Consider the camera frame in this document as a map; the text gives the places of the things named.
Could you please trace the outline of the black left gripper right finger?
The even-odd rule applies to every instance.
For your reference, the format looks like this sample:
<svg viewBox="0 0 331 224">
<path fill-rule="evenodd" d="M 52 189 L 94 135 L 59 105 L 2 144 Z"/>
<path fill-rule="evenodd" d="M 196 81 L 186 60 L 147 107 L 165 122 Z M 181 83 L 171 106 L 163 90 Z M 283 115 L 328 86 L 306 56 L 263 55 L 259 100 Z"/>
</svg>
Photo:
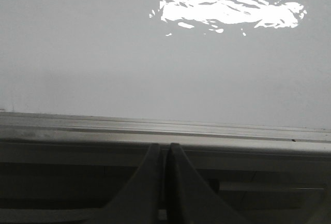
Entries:
<svg viewBox="0 0 331 224">
<path fill-rule="evenodd" d="M 167 154 L 165 202 L 169 223 L 248 223 L 216 195 L 177 143 Z"/>
</svg>

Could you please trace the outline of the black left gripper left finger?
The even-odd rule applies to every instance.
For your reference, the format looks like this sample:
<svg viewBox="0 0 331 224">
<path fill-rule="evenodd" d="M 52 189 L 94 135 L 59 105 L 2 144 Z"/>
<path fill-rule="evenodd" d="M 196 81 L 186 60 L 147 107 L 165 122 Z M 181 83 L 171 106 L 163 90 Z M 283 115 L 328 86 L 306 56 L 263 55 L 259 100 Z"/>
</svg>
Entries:
<svg viewBox="0 0 331 224">
<path fill-rule="evenodd" d="M 157 223 L 162 177 L 161 148 L 152 144 L 125 187 L 86 223 Z"/>
</svg>

